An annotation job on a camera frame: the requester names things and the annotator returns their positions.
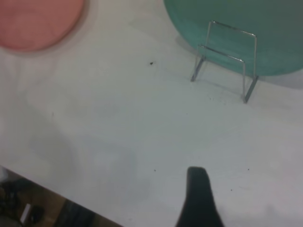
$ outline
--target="black object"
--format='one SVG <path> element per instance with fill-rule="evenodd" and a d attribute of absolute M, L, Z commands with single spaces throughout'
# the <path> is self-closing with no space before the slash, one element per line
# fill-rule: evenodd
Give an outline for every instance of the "black object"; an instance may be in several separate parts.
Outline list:
<path fill-rule="evenodd" d="M 89 227 L 94 218 L 94 212 L 67 200 L 54 227 Z"/>
<path fill-rule="evenodd" d="M 44 209 L 39 206 L 34 206 L 29 214 L 29 220 L 33 224 L 37 224 L 44 215 Z"/>
<path fill-rule="evenodd" d="M 204 168 L 190 167 L 187 170 L 186 199 L 176 226 L 224 227 Z"/>

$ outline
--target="green plate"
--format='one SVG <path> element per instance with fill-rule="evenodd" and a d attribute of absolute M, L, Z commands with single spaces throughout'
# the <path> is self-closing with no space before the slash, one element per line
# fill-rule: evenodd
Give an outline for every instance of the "green plate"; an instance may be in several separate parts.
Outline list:
<path fill-rule="evenodd" d="M 303 68 L 303 13 L 300 0 L 164 0 L 173 24 L 193 47 L 205 44 L 208 23 L 218 21 L 258 38 L 259 76 L 275 76 Z M 208 47 L 244 60 L 253 74 L 254 37 L 213 25 Z M 241 63 L 211 51 L 207 58 L 242 73 Z"/>

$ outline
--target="wire plate stand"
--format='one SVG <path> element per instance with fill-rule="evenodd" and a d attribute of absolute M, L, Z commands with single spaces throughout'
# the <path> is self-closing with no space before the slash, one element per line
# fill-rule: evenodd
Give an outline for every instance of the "wire plate stand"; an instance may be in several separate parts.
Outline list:
<path fill-rule="evenodd" d="M 244 33 L 244 34 L 247 34 L 249 36 L 252 36 L 254 37 L 254 40 L 255 40 L 255 49 L 254 49 L 254 69 L 253 69 L 253 80 L 252 80 L 252 83 L 248 89 L 248 92 L 246 93 L 246 90 L 245 90 L 245 78 L 246 78 L 246 63 L 244 60 L 242 59 L 239 59 L 239 58 L 236 58 L 236 57 L 233 57 L 233 56 L 230 56 L 228 54 L 225 54 L 221 51 L 218 51 L 218 50 L 215 50 L 213 48 L 210 48 L 208 47 L 208 40 L 209 40 L 209 35 L 210 35 L 210 31 L 211 31 L 211 28 L 213 27 L 213 25 L 219 25 L 219 26 L 223 26 L 223 27 L 227 27 L 231 30 L 234 30 L 234 31 L 237 31 L 237 32 L 241 32 L 241 33 Z M 205 49 L 205 53 L 204 55 L 201 56 L 201 59 L 200 61 L 198 62 L 198 58 L 199 58 L 199 50 L 200 48 L 204 48 Z M 223 23 L 220 23 L 220 22 L 217 22 L 217 21 L 210 21 L 209 24 L 208 24 L 208 30 L 207 30 L 207 36 L 206 36 L 206 42 L 205 42 L 205 45 L 198 45 L 198 48 L 197 48 L 197 55 L 196 55 L 196 62 L 195 62 L 195 71 L 194 71 L 194 74 L 191 78 L 191 81 L 194 82 L 197 78 L 197 75 L 201 69 L 201 66 L 203 64 L 203 62 L 206 61 L 206 53 L 207 51 L 212 51 L 212 52 L 215 52 L 217 54 L 220 54 L 222 56 L 225 56 L 225 57 L 228 57 L 228 58 L 231 58 L 231 59 L 234 59 L 235 61 L 238 61 L 240 63 L 242 63 L 243 65 L 243 91 L 242 91 L 242 99 L 243 99 L 243 102 L 244 103 L 247 103 L 249 98 L 250 98 L 250 95 L 257 83 L 257 80 L 258 80 L 258 76 L 256 75 L 256 59 L 257 59 L 257 36 L 254 35 L 253 33 L 249 33 L 249 32 L 246 32 L 246 31 L 243 31 L 241 29 L 238 29 L 236 27 L 232 27 L 232 26 L 229 26 L 229 25 L 226 25 L 226 24 L 223 24 Z"/>

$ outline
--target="teal plate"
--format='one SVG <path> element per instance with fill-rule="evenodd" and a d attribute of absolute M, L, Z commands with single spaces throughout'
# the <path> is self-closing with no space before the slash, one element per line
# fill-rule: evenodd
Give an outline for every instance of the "teal plate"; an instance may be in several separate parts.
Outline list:
<path fill-rule="evenodd" d="M 300 0 L 164 0 L 171 21 L 193 47 L 205 44 L 208 23 L 218 21 L 258 38 L 259 76 L 287 74 L 303 68 L 303 13 Z M 208 47 L 246 62 L 253 74 L 254 38 L 213 25 Z M 207 58 L 242 73 L 241 63 L 207 52 Z"/>

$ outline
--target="pink disc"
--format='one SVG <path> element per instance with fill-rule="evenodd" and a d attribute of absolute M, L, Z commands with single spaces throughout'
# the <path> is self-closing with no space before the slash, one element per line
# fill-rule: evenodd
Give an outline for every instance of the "pink disc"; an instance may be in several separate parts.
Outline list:
<path fill-rule="evenodd" d="M 36 51 L 62 39 L 78 21 L 84 0 L 0 0 L 0 45 Z"/>

